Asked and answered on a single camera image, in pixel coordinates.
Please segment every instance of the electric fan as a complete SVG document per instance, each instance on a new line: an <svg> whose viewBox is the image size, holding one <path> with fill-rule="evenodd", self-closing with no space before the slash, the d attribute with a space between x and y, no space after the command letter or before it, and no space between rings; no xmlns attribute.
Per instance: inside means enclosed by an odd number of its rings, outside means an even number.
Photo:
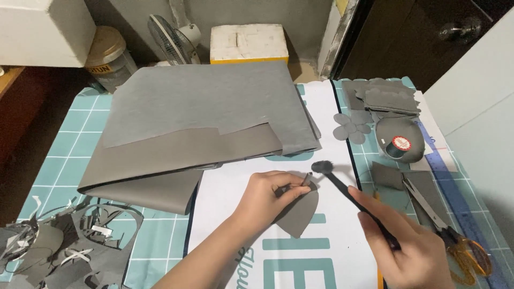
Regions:
<svg viewBox="0 0 514 289"><path fill-rule="evenodd" d="M200 30L196 25L175 28L163 17L150 14L148 30L170 65L200 64L195 49L200 41Z"/></svg>

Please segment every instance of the door knob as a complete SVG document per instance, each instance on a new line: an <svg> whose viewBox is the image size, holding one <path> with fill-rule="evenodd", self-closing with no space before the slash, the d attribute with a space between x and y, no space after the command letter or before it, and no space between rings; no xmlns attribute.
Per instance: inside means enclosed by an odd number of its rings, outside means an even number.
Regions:
<svg viewBox="0 0 514 289"><path fill-rule="evenodd" d="M438 33L439 39L468 43L480 35L482 22L477 17L469 17L462 22L446 23Z"/></svg>

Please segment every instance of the brush handle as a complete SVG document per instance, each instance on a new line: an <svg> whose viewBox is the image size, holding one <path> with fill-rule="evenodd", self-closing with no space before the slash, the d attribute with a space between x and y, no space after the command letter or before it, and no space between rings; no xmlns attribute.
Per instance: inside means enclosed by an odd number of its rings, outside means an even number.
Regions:
<svg viewBox="0 0 514 289"><path fill-rule="evenodd" d="M389 243L389 246L391 247L391 250L401 250L400 244L398 243L398 240L396 237L393 236L387 229L384 227L382 222L377 219L373 214L371 214L368 209L364 208L361 204L359 204L352 195L348 192L348 186L345 185L343 182L341 182L334 174L328 173L324 174L338 189L343 193L343 195L348 198L348 200L352 201L354 205L361 211L365 212L375 221L380 228L380 231L382 231L382 234L384 235L385 239Z"/></svg>

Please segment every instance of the white foam box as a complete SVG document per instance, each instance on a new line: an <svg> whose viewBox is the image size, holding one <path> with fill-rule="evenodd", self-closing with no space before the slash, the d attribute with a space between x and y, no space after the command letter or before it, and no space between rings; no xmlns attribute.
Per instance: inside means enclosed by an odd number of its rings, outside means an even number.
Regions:
<svg viewBox="0 0 514 289"><path fill-rule="evenodd" d="M211 29L211 64L289 60L280 24L221 25Z"/></svg>
<svg viewBox="0 0 514 289"><path fill-rule="evenodd" d="M0 0L0 65L83 67L95 36L84 0Z"/></svg>

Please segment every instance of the brush bristles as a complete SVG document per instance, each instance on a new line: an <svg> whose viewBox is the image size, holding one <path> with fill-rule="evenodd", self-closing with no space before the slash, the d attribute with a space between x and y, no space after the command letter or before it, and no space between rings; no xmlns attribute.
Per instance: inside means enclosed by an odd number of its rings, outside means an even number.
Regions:
<svg viewBox="0 0 514 289"><path fill-rule="evenodd" d="M315 162L310 168L317 173L330 174L334 169L334 165L328 160L321 160Z"/></svg>

